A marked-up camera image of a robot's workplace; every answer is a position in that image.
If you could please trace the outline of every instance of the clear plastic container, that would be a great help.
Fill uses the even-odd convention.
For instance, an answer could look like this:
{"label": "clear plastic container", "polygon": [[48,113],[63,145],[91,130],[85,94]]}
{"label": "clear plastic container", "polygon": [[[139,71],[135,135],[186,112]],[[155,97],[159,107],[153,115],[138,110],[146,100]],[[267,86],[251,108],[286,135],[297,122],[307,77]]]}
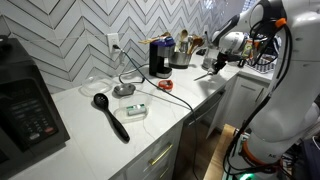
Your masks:
{"label": "clear plastic container", "polygon": [[84,96],[92,97],[97,93],[106,93],[115,85],[108,76],[92,76],[82,81],[82,87],[79,89]]}
{"label": "clear plastic container", "polygon": [[[119,100],[119,108],[115,110],[114,116],[121,123],[130,123],[143,120],[149,113],[149,106],[151,105],[152,97],[147,94],[134,94],[132,96],[125,96]],[[144,104],[146,111],[140,114],[129,115],[127,107]]]}

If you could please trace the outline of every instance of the dishwasher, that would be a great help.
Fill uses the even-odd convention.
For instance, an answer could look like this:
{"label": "dishwasher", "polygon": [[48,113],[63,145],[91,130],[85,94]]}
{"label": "dishwasher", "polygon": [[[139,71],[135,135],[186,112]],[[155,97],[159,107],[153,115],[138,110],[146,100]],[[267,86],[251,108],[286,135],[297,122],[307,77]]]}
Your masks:
{"label": "dishwasher", "polygon": [[[212,143],[209,143],[210,139],[207,138],[217,124],[217,122],[213,122],[213,119],[224,92],[225,89],[223,87],[195,110],[197,130],[197,158],[195,162],[195,171],[199,179],[203,179],[214,152]],[[196,137],[194,125],[193,115],[190,114],[190,116],[184,120],[181,132],[181,139],[172,178],[174,180],[195,179],[192,174]]]}

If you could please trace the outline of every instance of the gold drawer handle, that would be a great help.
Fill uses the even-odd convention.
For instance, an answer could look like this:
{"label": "gold drawer handle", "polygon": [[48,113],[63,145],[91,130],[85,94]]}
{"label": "gold drawer handle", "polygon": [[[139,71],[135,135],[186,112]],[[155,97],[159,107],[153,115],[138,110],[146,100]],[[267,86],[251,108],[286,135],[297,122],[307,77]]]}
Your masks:
{"label": "gold drawer handle", "polygon": [[159,179],[162,179],[162,177],[167,173],[167,171],[169,170],[169,167],[167,167],[163,173],[160,175]]}
{"label": "gold drawer handle", "polygon": [[149,160],[149,164],[150,164],[151,166],[155,165],[165,154],[168,153],[168,151],[169,151],[169,150],[172,148],[172,146],[173,146],[171,143],[168,143],[167,145],[168,145],[167,149],[164,150],[164,151],[160,154],[160,156],[158,156],[156,159],[150,159],[150,160]]}

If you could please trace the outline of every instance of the white countertop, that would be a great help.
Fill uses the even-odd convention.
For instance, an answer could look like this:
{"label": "white countertop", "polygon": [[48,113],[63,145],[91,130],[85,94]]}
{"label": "white countertop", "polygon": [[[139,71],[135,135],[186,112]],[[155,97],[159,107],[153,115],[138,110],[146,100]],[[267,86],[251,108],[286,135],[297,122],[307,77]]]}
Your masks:
{"label": "white countertop", "polygon": [[[170,77],[174,83],[171,93],[193,108],[222,88],[237,73],[265,82],[272,78],[272,73],[260,74],[248,67],[240,69],[226,65],[218,75],[193,81],[206,73],[201,68],[202,61],[203,56],[193,55],[188,69],[173,69]],[[150,80],[154,83],[159,81],[155,77],[150,77]],[[128,144],[119,140],[105,114],[92,106],[92,97],[83,96],[79,88],[54,94],[53,100],[71,139],[66,142],[65,148],[11,179],[108,179],[190,112],[185,104],[156,90],[147,82],[137,85],[137,89],[135,94],[151,93],[153,96],[146,119],[123,124],[131,138]],[[106,95],[110,101],[109,109],[114,112],[119,107],[119,99],[111,91]]]}

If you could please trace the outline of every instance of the cabinet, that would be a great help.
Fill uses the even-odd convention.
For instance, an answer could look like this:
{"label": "cabinet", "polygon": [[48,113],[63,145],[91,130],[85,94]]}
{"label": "cabinet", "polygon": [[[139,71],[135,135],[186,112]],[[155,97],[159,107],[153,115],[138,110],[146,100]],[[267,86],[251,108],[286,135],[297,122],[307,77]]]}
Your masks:
{"label": "cabinet", "polygon": [[240,128],[266,95],[269,84],[255,79],[237,76],[235,84],[229,89],[227,102],[219,108],[218,128],[224,124]]}
{"label": "cabinet", "polygon": [[176,124],[110,179],[171,179],[182,130]]}

